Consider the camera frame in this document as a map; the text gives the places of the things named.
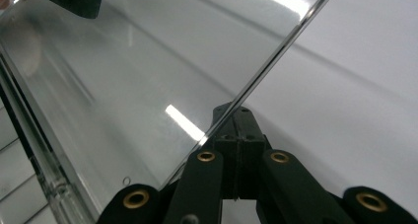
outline transparent acrylic sheet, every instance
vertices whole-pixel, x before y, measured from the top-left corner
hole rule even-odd
[[[21,0],[1,17],[1,52],[100,213],[128,184],[165,184],[219,125],[212,110],[234,101],[226,119],[323,2],[103,0],[90,20]]]

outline screw hole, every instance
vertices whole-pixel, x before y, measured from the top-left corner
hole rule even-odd
[[[360,204],[372,211],[384,212],[387,210],[386,203],[384,203],[383,200],[374,194],[360,192],[357,193],[356,199],[358,202],[360,202]]]
[[[289,162],[289,157],[282,152],[275,152],[270,155],[270,158],[278,163],[287,163]]]
[[[197,159],[202,162],[210,162],[215,159],[215,154],[211,152],[201,152],[197,155]]]
[[[61,186],[57,187],[56,190],[59,194],[65,194],[65,192],[67,192],[67,187],[64,186],[64,185],[61,185]]]
[[[145,205],[150,199],[150,194],[144,189],[130,192],[123,198],[123,205],[129,209],[135,209]]]

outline white wall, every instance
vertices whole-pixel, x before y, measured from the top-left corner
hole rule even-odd
[[[330,0],[246,101],[330,191],[418,217],[418,1]]]

